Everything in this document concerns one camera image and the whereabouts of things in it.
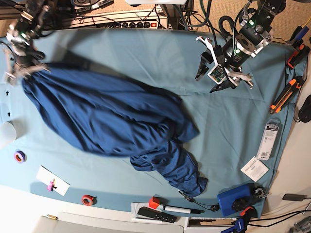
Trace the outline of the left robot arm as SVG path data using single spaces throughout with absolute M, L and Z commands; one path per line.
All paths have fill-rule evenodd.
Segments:
M 249 0 L 235 19 L 228 16 L 219 19 L 219 29 L 225 38 L 223 46 L 217 42 L 214 29 L 211 30 L 212 38 L 196 38 L 206 50 L 201 54 L 195 80 L 208 76 L 216 84 L 211 92 L 234 89 L 241 82 L 250 88 L 254 86 L 252 75 L 244 74 L 242 65 L 271 43 L 274 33 L 271 24 L 285 9 L 286 1 L 259 0 L 256 9 L 250 8 L 250 4 Z

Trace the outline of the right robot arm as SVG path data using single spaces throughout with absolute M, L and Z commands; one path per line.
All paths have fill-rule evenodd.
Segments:
M 7 71 L 5 81 L 26 78 L 34 72 L 47 70 L 41 61 L 45 54 L 34 47 L 34 40 L 43 36 L 45 21 L 52 15 L 55 2 L 52 0 L 28 0 L 20 18 L 9 25 L 5 49 Z

